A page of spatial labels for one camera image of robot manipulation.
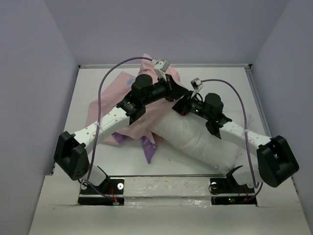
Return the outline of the pink printed pillowcase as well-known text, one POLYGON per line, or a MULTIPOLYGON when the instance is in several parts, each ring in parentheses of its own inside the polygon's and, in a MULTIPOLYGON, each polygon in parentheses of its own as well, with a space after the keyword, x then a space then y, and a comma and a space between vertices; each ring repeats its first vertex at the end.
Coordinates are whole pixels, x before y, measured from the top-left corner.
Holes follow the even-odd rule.
MULTIPOLYGON (((169 67, 167 74, 171 75, 175 82, 180 84, 178 72, 169 67)), ((138 75, 146 74, 151 76, 153 83, 157 82, 157 74, 154 66, 149 60, 141 60, 138 75)), ((106 115, 118 102, 131 90, 131 85, 135 81, 135 76, 122 71, 108 86, 101 92, 101 117, 106 115)), ((154 133, 154 127, 171 111, 174 102, 165 99, 158 100, 146 106, 146 113, 134 124, 122 128, 107 137, 104 141, 109 145, 120 145, 127 137, 143 142, 143 152, 147 162, 150 164, 157 147, 163 138, 154 133)), ((98 98, 90 103, 85 126, 89 126, 97 121, 98 117, 98 98)))

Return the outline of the white pillow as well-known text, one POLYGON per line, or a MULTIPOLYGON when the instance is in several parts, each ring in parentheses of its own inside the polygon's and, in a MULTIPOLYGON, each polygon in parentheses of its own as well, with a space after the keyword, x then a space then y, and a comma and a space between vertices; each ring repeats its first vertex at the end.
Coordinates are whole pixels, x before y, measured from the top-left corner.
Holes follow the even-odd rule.
POLYGON ((246 150, 211 135, 205 123, 195 114, 181 116, 171 110, 153 128, 153 133, 215 172, 226 174, 239 165, 248 166, 246 150))

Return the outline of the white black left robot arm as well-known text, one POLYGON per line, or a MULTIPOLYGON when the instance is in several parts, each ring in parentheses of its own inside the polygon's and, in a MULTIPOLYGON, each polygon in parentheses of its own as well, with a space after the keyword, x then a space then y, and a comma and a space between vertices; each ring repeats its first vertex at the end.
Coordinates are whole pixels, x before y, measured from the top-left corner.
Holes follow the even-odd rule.
POLYGON ((82 179, 91 183, 95 192, 104 193, 108 189, 108 176, 93 169, 94 158, 88 158, 88 154, 95 153, 100 141, 142 117, 146 105, 161 99, 173 102, 188 93, 188 89, 178 85, 168 74, 158 78, 156 83, 149 75, 137 76, 131 90, 106 115, 82 130, 73 134, 65 131, 59 136, 55 163, 71 180, 82 179))

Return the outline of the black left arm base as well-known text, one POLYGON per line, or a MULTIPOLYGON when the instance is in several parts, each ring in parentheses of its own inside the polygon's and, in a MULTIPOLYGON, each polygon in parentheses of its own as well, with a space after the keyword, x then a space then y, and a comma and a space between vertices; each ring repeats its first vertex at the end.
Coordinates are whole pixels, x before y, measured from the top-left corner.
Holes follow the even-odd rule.
POLYGON ((110 177, 100 186, 91 186, 79 179, 78 204, 81 206, 123 206, 125 179, 110 177))

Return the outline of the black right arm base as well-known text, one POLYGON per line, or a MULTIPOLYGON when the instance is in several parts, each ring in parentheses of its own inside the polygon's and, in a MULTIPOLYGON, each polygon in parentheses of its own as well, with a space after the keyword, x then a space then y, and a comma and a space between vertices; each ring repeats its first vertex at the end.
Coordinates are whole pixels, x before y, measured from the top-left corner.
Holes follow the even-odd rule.
POLYGON ((210 178, 208 191, 212 206, 257 205, 255 190, 247 185, 239 185, 233 177, 233 173, 239 168, 241 166, 228 172, 225 177, 210 178))

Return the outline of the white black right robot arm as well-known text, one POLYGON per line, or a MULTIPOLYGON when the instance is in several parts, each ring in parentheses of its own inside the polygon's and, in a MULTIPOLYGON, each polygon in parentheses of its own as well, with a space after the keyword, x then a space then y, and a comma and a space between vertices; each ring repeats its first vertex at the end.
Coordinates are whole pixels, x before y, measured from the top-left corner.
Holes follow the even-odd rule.
POLYGON ((193 113, 205 119, 211 135, 247 151, 247 160, 238 160, 226 175, 225 186, 229 191, 236 192, 243 185, 258 186, 259 183, 276 188, 299 170, 284 137, 251 132, 225 116, 223 108, 221 97, 215 93, 208 93, 204 100, 187 94, 173 106, 181 116, 193 113))

